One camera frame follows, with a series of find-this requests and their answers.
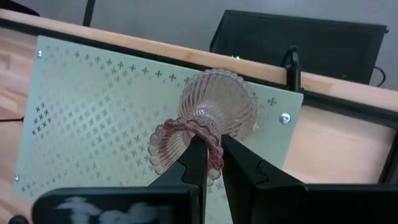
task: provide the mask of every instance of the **glass vase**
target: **glass vase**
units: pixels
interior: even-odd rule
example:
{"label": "glass vase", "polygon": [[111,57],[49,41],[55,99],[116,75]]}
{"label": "glass vase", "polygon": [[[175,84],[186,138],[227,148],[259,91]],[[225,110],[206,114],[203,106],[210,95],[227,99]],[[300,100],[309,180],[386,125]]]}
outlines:
{"label": "glass vase", "polygon": [[208,147],[208,185],[212,185],[223,168],[221,135],[242,139],[252,131],[256,115],[255,94],[243,78],[220,69],[199,73],[182,91],[178,118],[168,119],[150,136],[150,163],[162,174],[197,134]]}

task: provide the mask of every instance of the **wooden table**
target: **wooden table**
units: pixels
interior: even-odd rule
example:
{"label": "wooden table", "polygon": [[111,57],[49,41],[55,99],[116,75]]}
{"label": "wooden table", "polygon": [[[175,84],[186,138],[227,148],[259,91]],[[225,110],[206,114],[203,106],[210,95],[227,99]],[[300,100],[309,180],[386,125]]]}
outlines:
{"label": "wooden table", "polygon": [[[1,9],[0,19],[285,83],[285,71],[279,67]],[[0,119],[25,113],[36,39],[0,28]],[[309,73],[302,74],[302,85],[317,93],[398,111],[396,91]],[[12,190],[21,133],[22,123],[0,123],[0,223],[15,214],[30,217],[32,202]],[[376,183],[395,133],[385,126],[304,106],[284,170],[304,182]]]}

